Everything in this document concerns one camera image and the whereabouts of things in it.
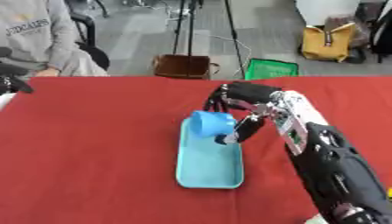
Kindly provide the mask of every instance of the robotic hand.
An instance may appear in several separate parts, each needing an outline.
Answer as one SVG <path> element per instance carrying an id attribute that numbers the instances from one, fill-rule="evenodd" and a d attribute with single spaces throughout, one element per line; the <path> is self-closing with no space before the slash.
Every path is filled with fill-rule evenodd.
<path id="1" fill-rule="evenodd" d="M 366 160 L 303 95 L 247 82 L 218 87 L 204 110 L 246 109 L 233 135 L 219 144 L 242 142 L 269 118 L 286 142 L 286 151 L 304 188 L 330 224 L 392 224 L 392 204 Z"/>

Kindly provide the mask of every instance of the black chair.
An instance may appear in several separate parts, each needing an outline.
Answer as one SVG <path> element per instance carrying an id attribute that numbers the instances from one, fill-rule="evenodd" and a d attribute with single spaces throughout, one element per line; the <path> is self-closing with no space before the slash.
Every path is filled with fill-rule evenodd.
<path id="1" fill-rule="evenodd" d="M 80 34 L 82 42 L 77 42 L 80 49 L 90 54 L 93 61 L 95 61 L 99 67 L 107 71 L 110 67 L 109 57 L 95 45 L 95 21 L 89 16 L 81 15 L 74 11 L 71 11 L 70 15 L 71 19 L 76 23 L 76 27 Z M 81 29 L 81 24 L 86 27 L 86 34 Z"/>

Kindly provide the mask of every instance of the yellow bag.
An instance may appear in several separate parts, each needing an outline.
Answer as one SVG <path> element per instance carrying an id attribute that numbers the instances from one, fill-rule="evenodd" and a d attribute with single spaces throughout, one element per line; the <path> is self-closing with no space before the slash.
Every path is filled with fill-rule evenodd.
<path id="1" fill-rule="evenodd" d="M 323 31 L 314 26 L 304 29 L 302 54 L 308 60 L 337 60 L 348 56 L 348 46 L 354 35 L 355 23 L 345 24 L 332 31 Z"/>

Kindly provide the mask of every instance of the tripod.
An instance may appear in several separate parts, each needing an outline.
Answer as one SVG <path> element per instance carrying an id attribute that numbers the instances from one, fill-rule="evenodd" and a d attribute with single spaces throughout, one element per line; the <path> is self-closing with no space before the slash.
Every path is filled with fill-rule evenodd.
<path id="1" fill-rule="evenodd" d="M 193 32 L 194 32 L 194 12 L 196 10 L 196 5 L 199 3 L 200 8 L 202 8 L 204 4 L 204 0 L 190 0 L 189 4 L 189 11 L 190 11 L 190 23 L 189 23 L 189 37 L 188 37 L 188 57 L 189 57 L 189 67 L 191 65 L 191 57 L 193 53 Z M 234 47 L 237 53 L 237 58 L 238 62 L 240 63 L 240 68 L 241 68 L 241 75 L 242 78 L 245 78 L 245 71 L 242 66 L 242 58 L 241 58 L 241 53 L 240 53 L 240 48 L 238 46 L 238 34 L 237 31 L 235 30 L 235 25 L 233 21 L 233 14 L 230 8 L 230 3 L 229 0 L 224 0 L 225 2 L 225 8 L 227 12 L 227 18 L 228 22 L 230 25 L 231 29 L 231 35 L 233 37 L 234 41 Z M 174 40 L 174 49 L 173 49 L 173 54 L 177 53 L 178 46 L 179 46 L 179 34 L 181 32 L 181 26 L 182 26 L 182 21 L 183 21 L 183 14 L 184 14 L 184 9 L 186 5 L 186 0 L 181 0 L 180 5 L 179 5 L 179 17 L 178 17 L 178 22 L 177 22 L 177 28 L 175 30 L 176 38 Z"/>

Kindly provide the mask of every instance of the tripod leg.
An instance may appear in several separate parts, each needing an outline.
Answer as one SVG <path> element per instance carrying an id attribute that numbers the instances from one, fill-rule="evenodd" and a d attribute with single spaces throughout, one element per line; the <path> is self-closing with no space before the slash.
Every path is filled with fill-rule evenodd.
<path id="1" fill-rule="evenodd" d="M 98 5 L 101 7 L 103 17 L 108 18 L 109 13 L 108 10 L 106 9 L 106 6 L 103 4 L 103 2 L 101 2 L 101 0 L 95 0 L 95 2 L 98 3 Z"/>
<path id="2" fill-rule="evenodd" d="M 194 28 L 194 11 L 196 10 L 196 1 L 198 0 L 192 0 L 190 4 L 190 14 L 191 18 L 189 21 L 189 37 L 188 37 L 188 74 L 187 76 L 189 77 L 191 69 L 192 69 L 192 51 L 193 51 L 193 28 Z"/>
<path id="3" fill-rule="evenodd" d="M 179 46 L 179 34 L 181 32 L 181 24 L 182 24 L 182 19 L 184 16 L 184 8 L 186 6 L 186 0 L 181 0 L 179 4 L 179 16 L 178 16 L 178 21 L 177 21 L 177 29 L 175 31 L 176 33 L 176 38 L 174 40 L 174 49 L 173 49 L 173 54 L 177 53 L 177 48 Z"/>
<path id="4" fill-rule="evenodd" d="M 228 0 L 225 0 L 225 6 L 226 6 L 228 22 L 230 23 L 231 35 L 233 37 L 235 50 L 237 52 L 238 62 L 240 63 L 240 67 L 241 67 L 242 78 L 245 79 L 245 71 L 242 66 L 242 58 L 241 58 L 241 54 L 240 54 L 240 48 L 239 48 L 238 42 L 237 42 L 238 35 L 237 35 L 237 31 L 235 30 L 235 23 L 233 22 L 233 14 L 231 12 L 230 3 L 228 2 Z"/>

